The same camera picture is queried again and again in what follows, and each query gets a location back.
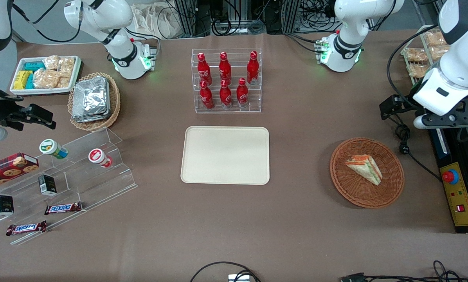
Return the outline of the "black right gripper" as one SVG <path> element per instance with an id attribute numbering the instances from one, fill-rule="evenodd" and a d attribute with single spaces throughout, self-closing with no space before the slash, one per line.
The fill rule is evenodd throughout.
<path id="1" fill-rule="evenodd" d="M 0 125 L 2 127 L 10 127 L 17 131 L 23 130 L 23 123 L 39 124 L 48 127 L 51 130 L 56 129 L 56 122 L 53 121 L 53 113 L 40 107 L 37 104 L 29 105 L 29 116 L 19 121 L 12 120 L 13 114 L 19 114 L 20 109 L 23 107 L 16 104 L 16 102 L 23 101 L 21 96 L 10 96 L 0 90 Z"/>

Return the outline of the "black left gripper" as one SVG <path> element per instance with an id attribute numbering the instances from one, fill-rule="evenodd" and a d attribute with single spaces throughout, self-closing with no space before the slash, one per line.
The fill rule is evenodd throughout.
<path id="1" fill-rule="evenodd" d="M 379 104 L 382 120 L 398 118 L 405 112 L 405 102 L 400 95 L 391 95 Z M 468 127 L 468 111 L 451 111 L 443 116 L 426 114 L 423 116 L 423 129 Z"/>

